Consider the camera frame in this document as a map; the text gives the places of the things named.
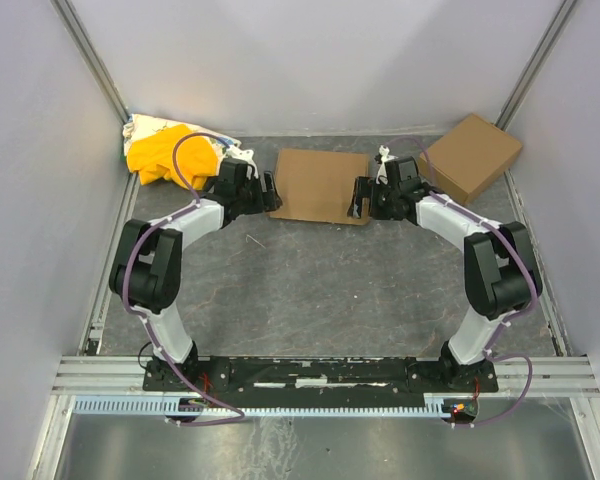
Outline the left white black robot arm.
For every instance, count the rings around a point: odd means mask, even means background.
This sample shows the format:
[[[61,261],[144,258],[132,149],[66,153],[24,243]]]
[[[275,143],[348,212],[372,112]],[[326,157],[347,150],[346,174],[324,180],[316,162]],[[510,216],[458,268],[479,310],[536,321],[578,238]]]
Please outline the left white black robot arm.
[[[187,206],[152,221],[131,219],[124,224],[109,288],[141,319],[155,357],[182,370],[192,370],[198,362],[197,347],[176,306],[184,251],[242,215],[281,206],[272,172],[258,173],[246,161],[229,159]]]

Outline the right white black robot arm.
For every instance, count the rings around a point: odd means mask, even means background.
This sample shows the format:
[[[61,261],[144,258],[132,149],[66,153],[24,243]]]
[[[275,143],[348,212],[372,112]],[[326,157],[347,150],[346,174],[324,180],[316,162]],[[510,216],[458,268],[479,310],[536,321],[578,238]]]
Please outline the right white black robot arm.
[[[378,173],[355,180],[348,216],[408,221],[443,238],[463,256],[467,313],[438,360],[415,361],[411,374],[446,389],[469,389],[488,376],[496,339],[542,293],[528,230],[520,222],[500,223],[461,206],[425,181],[412,157],[376,158]]]

